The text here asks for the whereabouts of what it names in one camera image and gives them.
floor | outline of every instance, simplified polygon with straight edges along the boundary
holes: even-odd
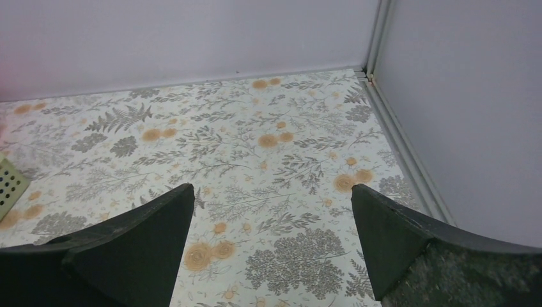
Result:
[[[353,70],[0,104],[32,184],[1,246],[42,244],[184,182],[196,211],[171,306],[379,306],[350,208],[416,208]]]

white wall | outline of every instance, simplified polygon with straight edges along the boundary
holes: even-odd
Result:
[[[3,0],[0,101],[366,62],[378,0]]]
[[[542,2],[399,0],[377,83],[458,226],[542,247]]]

floor trim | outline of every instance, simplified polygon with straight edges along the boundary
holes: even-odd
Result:
[[[374,74],[378,55],[382,49],[383,37],[389,22],[390,8],[394,4],[393,0],[380,0],[378,4],[378,12],[375,20],[375,30],[371,38],[371,47],[369,48],[369,56],[367,58],[367,75],[372,79]]]
[[[28,101],[28,100],[39,100],[39,99],[49,99],[49,98],[62,98],[62,97],[75,97],[75,96],[86,96],[86,95],[96,95],[96,94],[108,94],[108,93],[119,93],[122,91],[135,91],[135,90],[146,90],[146,89],[153,89],[153,88],[166,88],[166,87],[173,87],[173,86],[183,86],[183,85],[201,85],[205,83],[211,83],[211,82],[223,82],[223,81],[235,81],[235,80],[245,80],[245,79],[260,79],[260,78],[270,78],[270,77],[281,77],[285,75],[298,75],[298,74],[310,74],[313,72],[334,72],[336,70],[345,70],[345,69],[352,69],[354,72],[361,72],[362,67],[360,65],[349,65],[345,67],[335,67],[335,68],[323,68],[323,69],[314,69],[314,70],[301,70],[301,71],[294,71],[294,72],[283,72],[283,73],[276,73],[276,74],[262,74],[262,75],[252,75],[252,76],[244,76],[244,77],[230,77],[230,78],[218,78],[218,79],[208,79],[203,81],[196,81],[196,82],[183,82],[183,83],[165,83],[160,85],[153,85],[153,86],[145,86],[140,88],[125,88],[120,90],[110,90],[110,91],[91,91],[91,92],[84,92],[74,95],[60,95],[60,96],[51,96],[51,97],[41,97],[41,98],[33,98],[33,99],[24,99],[24,100],[0,100],[0,104],[5,102],[14,102],[14,101]]]
[[[367,91],[369,103],[373,106],[376,117],[396,155],[399,166],[413,189],[421,212],[456,226],[429,173],[415,153],[405,131],[399,124],[396,115],[382,95],[378,85],[369,81],[363,81],[360,84]]]

beige ventilated object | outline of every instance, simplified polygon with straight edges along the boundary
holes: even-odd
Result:
[[[8,158],[0,152],[0,221],[29,185],[30,180],[24,178]]]

floral floor mat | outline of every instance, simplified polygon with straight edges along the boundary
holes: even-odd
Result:
[[[175,307],[379,306],[350,189],[415,208],[352,70],[8,102],[0,116],[0,150],[32,180],[0,246],[194,184]]]

